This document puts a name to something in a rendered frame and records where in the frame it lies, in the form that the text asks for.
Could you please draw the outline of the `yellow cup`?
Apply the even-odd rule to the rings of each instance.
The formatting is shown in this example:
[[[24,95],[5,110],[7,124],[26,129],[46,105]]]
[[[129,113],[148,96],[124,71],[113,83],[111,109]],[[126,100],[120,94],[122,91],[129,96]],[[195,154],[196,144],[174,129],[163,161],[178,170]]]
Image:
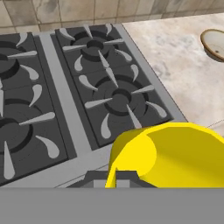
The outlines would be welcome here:
[[[107,188],[117,172],[135,172],[158,188],[224,187],[224,137],[191,122],[122,133],[113,143]]]

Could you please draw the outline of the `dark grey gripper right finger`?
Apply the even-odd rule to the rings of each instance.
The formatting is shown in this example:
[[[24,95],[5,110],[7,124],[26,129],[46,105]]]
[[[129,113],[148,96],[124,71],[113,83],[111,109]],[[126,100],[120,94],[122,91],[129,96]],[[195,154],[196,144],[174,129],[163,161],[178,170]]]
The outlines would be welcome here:
[[[135,171],[116,171],[117,188],[154,188],[154,185],[141,180]]]

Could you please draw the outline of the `grey hob with black burners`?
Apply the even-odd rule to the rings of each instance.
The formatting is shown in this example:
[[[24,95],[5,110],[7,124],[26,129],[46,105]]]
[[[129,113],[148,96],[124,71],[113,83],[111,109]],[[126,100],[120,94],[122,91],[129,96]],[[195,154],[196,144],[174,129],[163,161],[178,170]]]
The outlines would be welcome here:
[[[68,187],[124,131],[184,120],[120,24],[0,34],[0,187]]]

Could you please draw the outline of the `white bowl with brown rim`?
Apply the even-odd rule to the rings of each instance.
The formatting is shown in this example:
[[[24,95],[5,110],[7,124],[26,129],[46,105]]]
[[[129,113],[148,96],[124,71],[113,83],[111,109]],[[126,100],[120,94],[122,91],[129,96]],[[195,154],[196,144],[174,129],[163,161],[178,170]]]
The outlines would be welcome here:
[[[213,60],[224,62],[224,31],[207,29],[200,34],[204,51]]]

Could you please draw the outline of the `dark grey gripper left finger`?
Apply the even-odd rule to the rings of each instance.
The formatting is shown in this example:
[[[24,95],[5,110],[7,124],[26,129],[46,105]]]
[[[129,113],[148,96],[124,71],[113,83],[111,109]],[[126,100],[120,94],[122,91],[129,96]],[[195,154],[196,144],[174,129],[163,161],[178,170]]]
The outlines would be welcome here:
[[[69,185],[68,188],[104,188],[106,180],[106,171],[88,171],[83,180]]]

